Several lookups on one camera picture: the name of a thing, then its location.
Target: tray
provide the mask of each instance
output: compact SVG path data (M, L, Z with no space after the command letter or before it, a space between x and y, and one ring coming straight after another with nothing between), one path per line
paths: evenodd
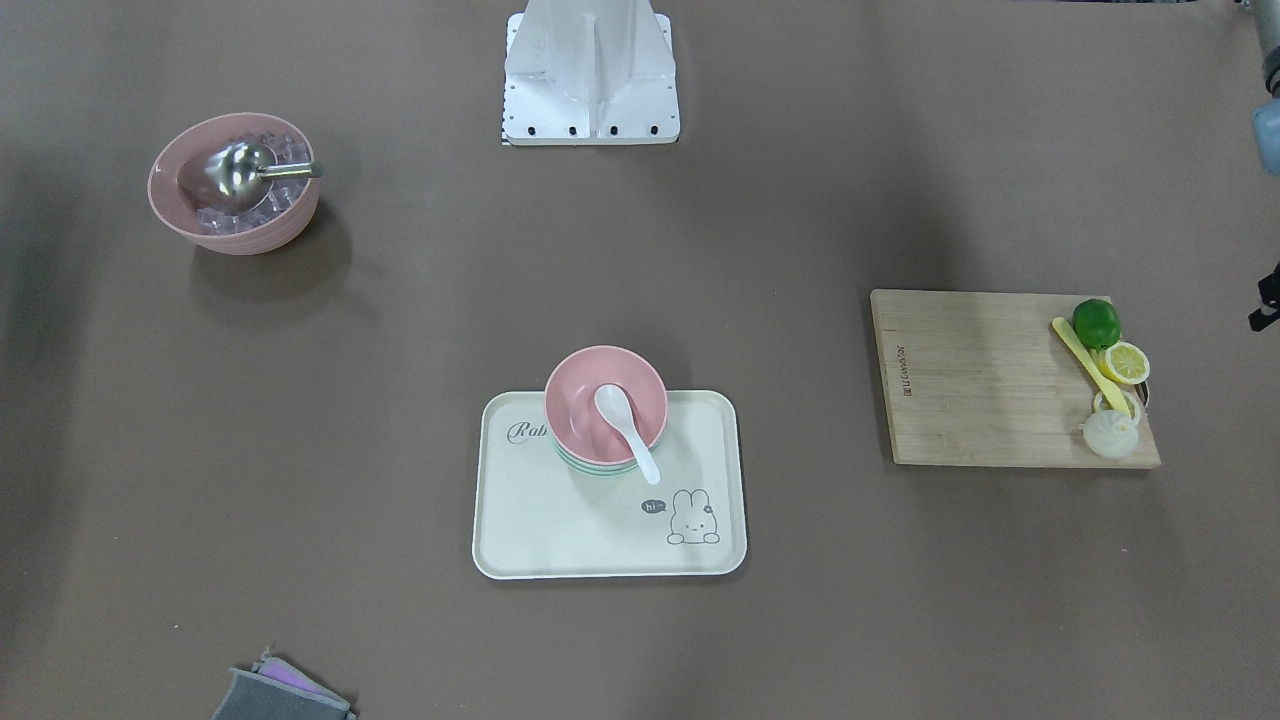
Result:
M498 580L723 575L746 557L737 414L713 391L668 391L654 460L589 475L561 459L541 392L504 392L480 424L471 556Z
M1151 414L1133 455L1107 460L1080 427L1096 387L1050 328L1084 295L872 292L893 461L902 465L1160 465ZM1120 309L1121 318L1124 309ZM1134 340L1142 345L1142 338Z

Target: white tray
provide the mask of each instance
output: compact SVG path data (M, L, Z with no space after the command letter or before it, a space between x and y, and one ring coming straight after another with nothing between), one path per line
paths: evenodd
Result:
M471 556L498 580L723 575L746 557L737 415L705 389L669 391L654 447L662 483L602 478L556 452L541 392L504 392L480 424Z

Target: gray cloth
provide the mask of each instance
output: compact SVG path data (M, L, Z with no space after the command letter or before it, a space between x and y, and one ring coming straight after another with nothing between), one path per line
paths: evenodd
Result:
M232 687L212 720L356 720L351 703L232 667Z

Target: cartoon bunny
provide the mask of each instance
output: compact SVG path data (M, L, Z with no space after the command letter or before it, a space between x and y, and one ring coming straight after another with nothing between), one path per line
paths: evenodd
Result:
M671 509L675 512L671 516L671 534L667 536L667 542L671 544L719 542L719 534L716 533L718 529L716 514L712 512L707 491L678 491L671 500Z

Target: yellow handle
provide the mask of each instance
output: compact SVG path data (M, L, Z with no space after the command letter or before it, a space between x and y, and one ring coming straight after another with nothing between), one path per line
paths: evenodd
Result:
M1075 329L1071 328L1071 323L1068 323L1066 318L1053 318L1052 325L1057 337L1062 338L1062 345L1071 351L1071 355L1075 355L1075 359L1080 361L1080 365L1084 365L1084 370L1089 373L1089 377L1093 378L1093 383L1102 391L1102 397L1107 398L1107 404L1121 413L1129 413L1129 404L1125 402L1124 393L1120 392L1120 387L1102 377L1097 363L1093 361L1093 357L1089 357L1089 351L1084 350L1084 343L1080 342L1079 337L1076 337Z

